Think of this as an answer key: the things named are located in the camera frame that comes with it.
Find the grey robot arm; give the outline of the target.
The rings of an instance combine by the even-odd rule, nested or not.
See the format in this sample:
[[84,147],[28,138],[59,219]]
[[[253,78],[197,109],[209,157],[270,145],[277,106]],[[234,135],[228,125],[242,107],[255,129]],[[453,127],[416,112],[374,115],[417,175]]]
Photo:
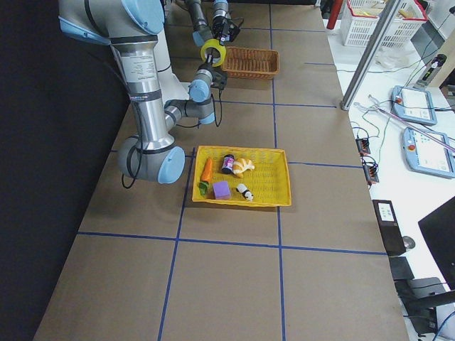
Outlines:
[[222,89],[221,70],[229,40],[228,3],[214,1],[208,24],[200,1],[185,2],[193,24],[193,39],[203,61],[188,86],[174,75],[164,32],[161,1],[59,1],[60,29],[65,35],[112,49],[134,111],[137,133],[118,151],[125,177],[160,184],[175,183],[185,165],[185,152],[170,130],[183,117],[199,124],[215,121],[211,98]]
[[243,17],[232,18],[228,1],[213,2],[212,23],[209,24],[203,12],[202,1],[184,1],[191,16],[193,40],[201,47],[210,39],[215,39],[221,46],[233,42],[239,35],[244,23]]

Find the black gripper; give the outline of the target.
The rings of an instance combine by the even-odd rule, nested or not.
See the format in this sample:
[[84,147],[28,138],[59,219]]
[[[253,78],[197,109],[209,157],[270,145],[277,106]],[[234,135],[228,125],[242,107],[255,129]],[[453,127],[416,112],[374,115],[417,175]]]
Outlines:
[[206,61],[203,63],[203,69],[210,73],[216,72],[218,69],[214,66],[219,59],[219,52],[216,48],[206,50]]
[[213,19],[213,37],[221,45],[225,42],[233,42],[240,33],[241,27],[242,22],[236,24],[231,18],[217,16]]

